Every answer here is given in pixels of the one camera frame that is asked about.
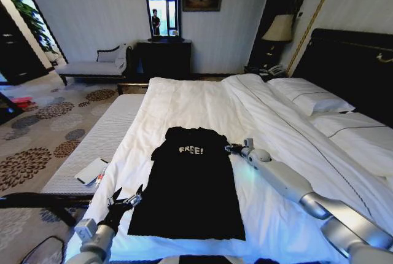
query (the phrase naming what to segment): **white wall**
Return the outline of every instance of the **white wall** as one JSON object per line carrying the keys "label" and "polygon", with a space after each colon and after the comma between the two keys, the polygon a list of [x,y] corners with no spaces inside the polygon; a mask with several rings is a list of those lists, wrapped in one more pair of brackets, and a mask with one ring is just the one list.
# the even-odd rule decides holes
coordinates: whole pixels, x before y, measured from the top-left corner
{"label": "white wall", "polygon": [[[183,12],[182,37],[193,42],[193,72],[241,72],[266,0],[222,0],[220,12]],[[36,0],[70,62],[96,49],[150,37],[146,0]]]}
{"label": "white wall", "polygon": [[11,0],[0,0],[0,1],[4,5],[4,7],[7,9],[8,13],[10,14],[12,19],[14,20],[14,22],[18,26],[21,33],[26,38],[28,44],[31,46],[31,48],[34,50],[34,52],[38,56],[39,60],[41,60],[41,63],[45,66],[45,68],[50,68],[52,66],[52,64],[49,62],[45,53],[42,51],[41,47],[38,45],[36,38],[34,38],[33,34],[31,34],[30,29],[27,27],[25,21],[20,16],[19,11],[15,7],[15,5],[12,3]]}
{"label": "white wall", "polygon": [[[295,26],[294,40],[285,49],[281,63],[287,66],[295,53],[300,38],[320,0],[304,0],[304,14]],[[393,34],[393,3],[392,0],[325,0],[311,31],[296,60],[293,68],[305,51],[309,37],[314,28],[344,29],[351,31],[366,31],[373,33]]]}

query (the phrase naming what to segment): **black headboard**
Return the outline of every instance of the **black headboard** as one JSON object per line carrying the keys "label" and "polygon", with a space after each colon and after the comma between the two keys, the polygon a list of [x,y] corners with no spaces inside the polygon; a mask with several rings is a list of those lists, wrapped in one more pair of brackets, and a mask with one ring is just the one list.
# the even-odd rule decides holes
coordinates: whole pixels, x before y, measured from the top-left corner
{"label": "black headboard", "polygon": [[292,77],[393,128],[393,35],[315,29]]}

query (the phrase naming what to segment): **white pillow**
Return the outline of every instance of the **white pillow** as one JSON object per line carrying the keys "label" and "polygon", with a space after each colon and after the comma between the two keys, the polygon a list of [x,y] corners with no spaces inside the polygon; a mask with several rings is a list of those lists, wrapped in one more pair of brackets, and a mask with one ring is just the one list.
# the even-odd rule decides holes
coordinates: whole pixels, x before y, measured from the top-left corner
{"label": "white pillow", "polygon": [[97,50],[98,63],[114,63],[119,55],[120,46],[110,50]]}
{"label": "white pillow", "polygon": [[313,112],[349,112],[355,107],[333,93],[301,78],[279,78],[269,83],[307,116]]}
{"label": "white pillow", "polygon": [[126,50],[128,45],[123,44],[119,48],[119,52],[115,59],[115,66],[118,69],[125,69],[126,68]]}
{"label": "white pillow", "polygon": [[363,168],[393,180],[393,129],[358,112],[325,115],[313,124]]}

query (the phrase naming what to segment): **white duvet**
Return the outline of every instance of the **white duvet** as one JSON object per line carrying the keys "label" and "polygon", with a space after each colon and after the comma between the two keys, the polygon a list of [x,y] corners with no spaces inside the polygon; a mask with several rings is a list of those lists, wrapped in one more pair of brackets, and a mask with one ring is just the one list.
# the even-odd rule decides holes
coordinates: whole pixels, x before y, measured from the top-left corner
{"label": "white duvet", "polygon": [[[232,76],[222,82],[150,80],[141,108],[85,218],[102,220],[107,213],[107,198],[118,188],[123,187],[120,198],[125,198],[133,195],[140,184],[147,185],[152,167],[150,156],[164,141],[167,129],[173,126],[213,129],[237,143],[252,137],[255,147],[266,149],[274,159],[305,176],[315,191],[350,204],[393,233],[392,190],[354,163],[306,118],[278,101],[260,77],[250,74]],[[246,241],[128,236],[132,216],[129,211],[114,238],[111,260],[154,260],[192,254],[240,256],[246,263],[258,258],[271,258],[280,263],[348,262],[324,239],[319,230],[323,221],[310,217],[281,197],[240,157],[231,155],[230,159]],[[165,211],[158,210],[157,216]],[[80,240],[74,235],[66,258],[78,253],[79,247]]]}

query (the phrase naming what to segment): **patterned carpet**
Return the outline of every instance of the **patterned carpet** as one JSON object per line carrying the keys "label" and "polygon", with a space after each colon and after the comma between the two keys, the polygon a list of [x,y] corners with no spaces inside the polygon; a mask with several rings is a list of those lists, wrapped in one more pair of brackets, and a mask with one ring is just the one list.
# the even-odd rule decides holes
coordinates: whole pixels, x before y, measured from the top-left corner
{"label": "patterned carpet", "polygon": [[[114,83],[69,79],[69,85],[64,87],[55,72],[19,86],[0,86],[0,90],[9,98],[30,96],[35,102],[18,117],[0,125],[0,196],[40,192],[117,97]],[[82,215],[82,210],[70,211]],[[34,246],[51,235],[66,242],[70,231],[45,209],[0,209],[1,263],[20,263]],[[60,242],[51,239],[29,263],[60,260]]]}

